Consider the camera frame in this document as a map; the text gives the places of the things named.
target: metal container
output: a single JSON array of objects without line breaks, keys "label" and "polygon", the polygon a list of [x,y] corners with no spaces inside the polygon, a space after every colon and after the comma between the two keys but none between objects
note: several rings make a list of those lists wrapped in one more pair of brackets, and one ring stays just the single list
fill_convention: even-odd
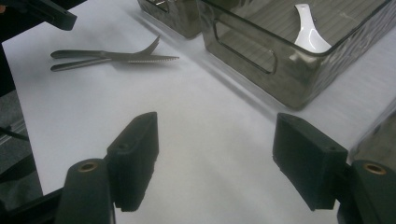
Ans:
[{"label": "metal container", "polygon": [[[391,0],[198,0],[205,46],[282,104],[302,109],[396,23]],[[312,53],[294,44],[308,4],[332,46]]]},{"label": "metal container", "polygon": [[186,38],[201,32],[195,0],[137,0],[139,6]]}]

